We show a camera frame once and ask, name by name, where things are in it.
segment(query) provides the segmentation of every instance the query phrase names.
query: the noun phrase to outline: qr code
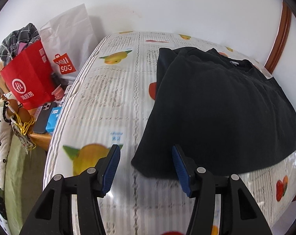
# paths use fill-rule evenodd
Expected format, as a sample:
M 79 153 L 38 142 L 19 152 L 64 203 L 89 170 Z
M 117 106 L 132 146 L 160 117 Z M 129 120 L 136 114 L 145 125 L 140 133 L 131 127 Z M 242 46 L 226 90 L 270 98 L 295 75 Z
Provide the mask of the qr code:
M 44 48 L 41 48 L 41 49 L 39 50 L 39 54 L 40 54 L 40 56 L 43 56 L 44 53 L 45 53 Z
M 43 56 L 43 57 L 42 57 L 42 61 L 43 61 L 43 62 L 47 62 L 47 58 L 46 58 L 46 56 Z

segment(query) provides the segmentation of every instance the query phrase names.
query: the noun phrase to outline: green fabric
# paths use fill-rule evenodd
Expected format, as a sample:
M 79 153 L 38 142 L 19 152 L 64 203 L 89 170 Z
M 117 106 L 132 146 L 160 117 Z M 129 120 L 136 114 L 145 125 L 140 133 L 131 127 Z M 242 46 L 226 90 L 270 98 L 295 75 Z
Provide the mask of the green fabric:
M 19 235 L 23 223 L 42 192 L 46 153 L 36 147 L 26 155 L 13 135 L 5 169 L 4 202 L 12 235 Z

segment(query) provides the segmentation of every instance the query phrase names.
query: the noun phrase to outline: plaid fabric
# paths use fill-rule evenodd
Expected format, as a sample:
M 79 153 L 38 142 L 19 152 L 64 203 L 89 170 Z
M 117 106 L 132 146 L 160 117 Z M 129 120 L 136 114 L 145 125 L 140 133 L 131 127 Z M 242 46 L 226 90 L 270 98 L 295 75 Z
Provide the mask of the plaid fabric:
M 3 61 L 3 65 L 6 66 L 11 61 L 11 58 L 13 59 L 17 56 L 21 42 L 27 43 L 24 47 L 26 48 L 38 39 L 39 34 L 37 28 L 32 23 L 10 33 L 0 45 L 0 59 Z

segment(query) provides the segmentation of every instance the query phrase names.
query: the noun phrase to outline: white paper bag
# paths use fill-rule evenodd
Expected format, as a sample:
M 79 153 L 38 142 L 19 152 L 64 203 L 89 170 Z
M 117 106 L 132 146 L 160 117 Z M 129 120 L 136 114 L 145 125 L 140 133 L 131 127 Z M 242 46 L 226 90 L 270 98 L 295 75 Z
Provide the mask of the white paper bag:
M 85 4 L 49 20 L 39 35 L 53 70 L 66 80 L 75 80 L 98 44 Z

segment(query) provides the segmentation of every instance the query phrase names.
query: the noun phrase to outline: black phone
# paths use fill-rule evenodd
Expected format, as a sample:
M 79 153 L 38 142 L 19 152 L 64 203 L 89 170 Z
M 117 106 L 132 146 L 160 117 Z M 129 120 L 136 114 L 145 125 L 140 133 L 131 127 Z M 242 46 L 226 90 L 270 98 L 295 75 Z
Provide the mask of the black phone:
M 33 127 L 34 133 L 45 134 L 48 118 L 50 116 L 52 108 L 55 108 L 57 104 L 55 102 L 46 102 L 39 113 L 36 123 Z

